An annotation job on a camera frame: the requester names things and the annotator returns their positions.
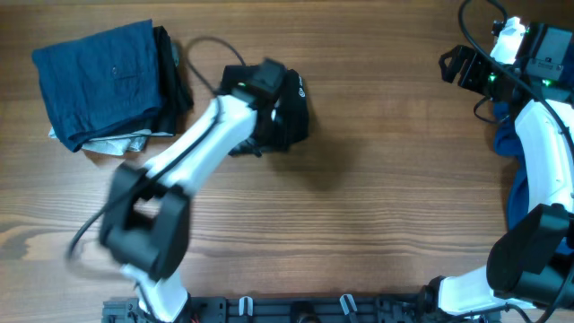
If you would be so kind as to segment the black polo shirt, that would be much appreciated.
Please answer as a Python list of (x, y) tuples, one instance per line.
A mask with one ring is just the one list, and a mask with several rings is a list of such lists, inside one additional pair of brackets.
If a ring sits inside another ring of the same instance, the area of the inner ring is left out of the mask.
[(270, 123), (264, 120), (258, 124), (270, 126), (270, 130), (262, 135), (253, 134), (237, 144), (229, 151), (229, 156), (253, 154), (260, 157), (263, 153), (287, 152), (293, 144), (309, 137), (308, 101), (303, 79), (298, 72), (287, 70)]

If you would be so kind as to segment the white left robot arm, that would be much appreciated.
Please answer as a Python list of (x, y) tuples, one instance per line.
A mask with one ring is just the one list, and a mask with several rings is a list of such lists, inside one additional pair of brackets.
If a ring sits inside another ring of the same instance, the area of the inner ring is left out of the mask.
[(178, 267), (187, 252), (192, 199), (231, 149), (270, 120), (276, 100), (239, 86), (213, 99), (176, 143), (141, 169), (117, 168), (99, 240), (134, 281), (137, 296), (105, 303), (103, 321), (191, 320)]

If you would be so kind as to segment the blue polo shirt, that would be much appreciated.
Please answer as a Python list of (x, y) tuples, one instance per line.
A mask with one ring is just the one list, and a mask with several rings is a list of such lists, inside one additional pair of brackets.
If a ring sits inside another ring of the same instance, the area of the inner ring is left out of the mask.
[(498, 127), (493, 146), (496, 154), (518, 162), (506, 205), (510, 230), (540, 204), (573, 211), (573, 151), (542, 103), (523, 103), (514, 120)]

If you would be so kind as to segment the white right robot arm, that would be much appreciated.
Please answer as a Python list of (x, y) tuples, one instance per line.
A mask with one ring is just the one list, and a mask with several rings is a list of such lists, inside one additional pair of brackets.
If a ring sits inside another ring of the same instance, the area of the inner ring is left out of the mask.
[(459, 45), (439, 61), (445, 82), (494, 105), (500, 154), (520, 164), (508, 200), (508, 231), (486, 264), (439, 280), (432, 308), (450, 317), (489, 310), (573, 307), (573, 34), (505, 18), (485, 53)]

